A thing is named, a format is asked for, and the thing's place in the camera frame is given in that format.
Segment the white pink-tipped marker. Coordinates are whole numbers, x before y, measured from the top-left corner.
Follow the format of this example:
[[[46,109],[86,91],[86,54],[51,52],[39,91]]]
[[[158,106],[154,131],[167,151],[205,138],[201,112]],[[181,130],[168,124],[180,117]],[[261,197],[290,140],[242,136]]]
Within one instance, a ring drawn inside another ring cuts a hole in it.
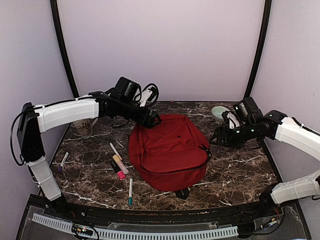
[[[110,145],[111,149],[113,150],[113,152],[115,153],[115,155],[117,155],[117,157],[122,161],[123,159],[122,159],[121,155],[118,153],[118,151],[116,150],[116,148],[114,147],[114,145],[111,142],[109,143],[109,145]]]

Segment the pastel yellow pink highlighter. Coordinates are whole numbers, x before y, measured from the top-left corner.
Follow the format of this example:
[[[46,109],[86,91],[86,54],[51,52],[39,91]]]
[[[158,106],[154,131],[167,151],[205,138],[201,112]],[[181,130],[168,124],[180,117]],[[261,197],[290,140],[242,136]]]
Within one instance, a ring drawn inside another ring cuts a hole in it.
[[[113,155],[112,156],[113,160],[116,162],[116,164],[119,166],[119,168],[121,169],[121,171],[127,175],[129,173],[129,170],[127,169],[127,167],[123,164],[123,162],[121,161],[121,159],[118,157],[118,155]]]

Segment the black pink highlighter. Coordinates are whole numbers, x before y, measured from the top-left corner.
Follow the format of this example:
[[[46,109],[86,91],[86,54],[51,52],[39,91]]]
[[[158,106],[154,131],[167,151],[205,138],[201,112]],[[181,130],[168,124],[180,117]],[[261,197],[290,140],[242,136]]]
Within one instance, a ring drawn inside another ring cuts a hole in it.
[[[120,167],[117,165],[117,163],[114,160],[109,161],[112,169],[116,173],[116,175],[122,180],[126,178],[126,175],[123,173],[123,171],[120,169]]]

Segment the red student backpack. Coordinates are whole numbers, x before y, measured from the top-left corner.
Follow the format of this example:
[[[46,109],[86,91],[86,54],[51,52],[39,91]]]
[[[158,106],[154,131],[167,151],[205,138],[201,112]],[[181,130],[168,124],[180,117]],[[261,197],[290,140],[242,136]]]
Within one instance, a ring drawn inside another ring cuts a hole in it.
[[[187,116],[160,118],[162,122],[151,129],[135,125],[128,141],[129,160],[152,188],[186,200],[189,188],[206,174],[210,144]]]

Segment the white teal marker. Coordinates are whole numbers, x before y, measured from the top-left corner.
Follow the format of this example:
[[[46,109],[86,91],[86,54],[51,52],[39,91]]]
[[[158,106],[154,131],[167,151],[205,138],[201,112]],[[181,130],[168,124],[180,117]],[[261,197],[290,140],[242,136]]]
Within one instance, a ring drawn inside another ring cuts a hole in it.
[[[129,179],[128,205],[133,204],[133,178]]]

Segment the white purple marker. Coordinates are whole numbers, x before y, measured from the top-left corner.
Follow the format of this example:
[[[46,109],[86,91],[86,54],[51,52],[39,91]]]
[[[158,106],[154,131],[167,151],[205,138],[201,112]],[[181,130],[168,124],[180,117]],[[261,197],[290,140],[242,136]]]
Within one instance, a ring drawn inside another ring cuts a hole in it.
[[[63,159],[62,159],[62,161],[61,161],[61,163],[60,163],[60,165],[59,165],[59,168],[58,168],[58,172],[59,172],[59,173],[62,171],[62,169],[63,169],[63,167],[64,167],[64,164],[65,164],[68,156],[69,156],[69,153],[66,152],[65,155],[64,155],[64,157],[63,157]]]

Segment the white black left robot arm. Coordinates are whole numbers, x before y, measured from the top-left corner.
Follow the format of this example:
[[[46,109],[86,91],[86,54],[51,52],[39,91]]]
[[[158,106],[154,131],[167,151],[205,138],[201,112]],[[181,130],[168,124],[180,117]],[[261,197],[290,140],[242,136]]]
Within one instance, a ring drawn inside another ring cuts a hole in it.
[[[112,120],[120,117],[151,129],[161,123],[159,114],[150,108],[159,95],[155,83],[141,87],[137,82],[120,77],[115,86],[106,91],[92,91],[47,104],[27,102],[10,126],[11,156],[17,166],[27,166],[35,184],[51,202],[51,210],[58,217],[67,218],[71,208],[63,201],[64,194],[46,159],[42,135],[76,121],[104,117]]]

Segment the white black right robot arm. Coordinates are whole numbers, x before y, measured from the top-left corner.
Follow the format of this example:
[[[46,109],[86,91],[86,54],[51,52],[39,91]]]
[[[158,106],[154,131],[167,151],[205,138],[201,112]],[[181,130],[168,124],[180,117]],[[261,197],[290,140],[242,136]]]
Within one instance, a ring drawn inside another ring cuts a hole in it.
[[[251,96],[234,104],[233,111],[223,112],[222,118],[223,123],[209,140],[213,145],[239,148],[248,140],[269,138],[291,145],[317,160],[320,158],[319,132],[278,110],[263,114]],[[266,188],[259,196],[260,202],[255,205],[255,213],[266,217],[275,205],[307,197],[320,197],[319,170]]]

